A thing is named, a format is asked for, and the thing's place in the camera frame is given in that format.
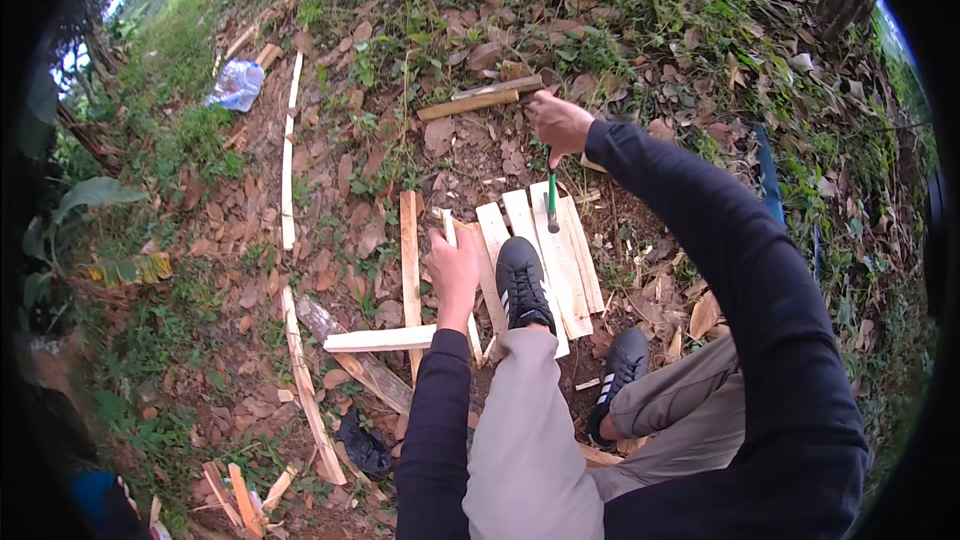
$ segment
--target black sneaker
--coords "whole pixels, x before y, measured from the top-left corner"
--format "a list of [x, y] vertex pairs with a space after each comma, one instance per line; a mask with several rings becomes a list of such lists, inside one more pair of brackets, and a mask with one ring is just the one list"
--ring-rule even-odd
[[507, 314], [508, 330], [539, 323], [557, 336], [545, 288], [544, 268], [530, 240], [515, 235], [504, 242], [496, 258], [496, 291]]
[[610, 412], [610, 403], [620, 389], [643, 377], [647, 372], [649, 361], [647, 336], [637, 328], [621, 331], [610, 345], [609, 353], [606, 355], [600, 398], [586, 417], [586, 433], [600, 446], [608, 447], [617, 444], [617, 440], [605, 440], [600, 437], [600, 422]]

